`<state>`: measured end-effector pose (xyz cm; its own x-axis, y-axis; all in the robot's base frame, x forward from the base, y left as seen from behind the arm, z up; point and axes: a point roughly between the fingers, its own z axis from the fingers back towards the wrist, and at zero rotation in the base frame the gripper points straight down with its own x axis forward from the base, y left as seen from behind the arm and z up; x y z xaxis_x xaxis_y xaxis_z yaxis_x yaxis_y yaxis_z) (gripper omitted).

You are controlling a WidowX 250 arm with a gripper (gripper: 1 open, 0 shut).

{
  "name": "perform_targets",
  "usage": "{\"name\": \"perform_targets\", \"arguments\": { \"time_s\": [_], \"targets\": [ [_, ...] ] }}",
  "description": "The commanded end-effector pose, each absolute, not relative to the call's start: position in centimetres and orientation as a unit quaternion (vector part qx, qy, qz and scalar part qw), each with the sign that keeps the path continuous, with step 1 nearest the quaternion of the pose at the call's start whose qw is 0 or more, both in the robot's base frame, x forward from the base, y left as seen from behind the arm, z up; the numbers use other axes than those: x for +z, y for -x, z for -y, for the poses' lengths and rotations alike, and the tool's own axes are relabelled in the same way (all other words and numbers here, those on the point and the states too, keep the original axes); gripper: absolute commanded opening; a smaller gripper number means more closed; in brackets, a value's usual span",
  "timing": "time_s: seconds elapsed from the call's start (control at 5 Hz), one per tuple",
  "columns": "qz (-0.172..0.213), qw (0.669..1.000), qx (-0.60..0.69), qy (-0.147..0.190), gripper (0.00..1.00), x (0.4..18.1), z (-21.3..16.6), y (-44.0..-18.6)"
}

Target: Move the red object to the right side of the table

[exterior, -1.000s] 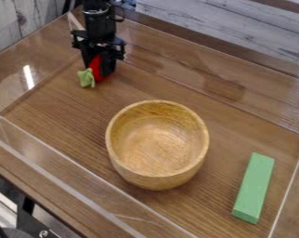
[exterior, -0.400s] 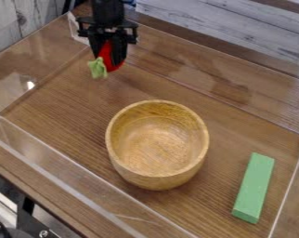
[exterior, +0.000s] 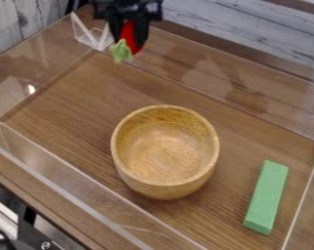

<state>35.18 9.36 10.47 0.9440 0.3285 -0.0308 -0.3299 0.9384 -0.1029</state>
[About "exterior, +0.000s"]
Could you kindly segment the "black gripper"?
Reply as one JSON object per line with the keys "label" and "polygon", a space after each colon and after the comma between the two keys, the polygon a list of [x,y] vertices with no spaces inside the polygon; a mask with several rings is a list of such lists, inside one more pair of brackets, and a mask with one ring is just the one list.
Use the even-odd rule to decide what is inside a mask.
{"label": "black gripper", "polygon": [[164,0],[92,0],[93,17],[98,20],[106,17],[114,42],[118,42],[124,26],[122,16],[129,19],[136,15],[133,35],[136,46],[141,47],[148,39],[149,19],[162,19],[162,3]]}

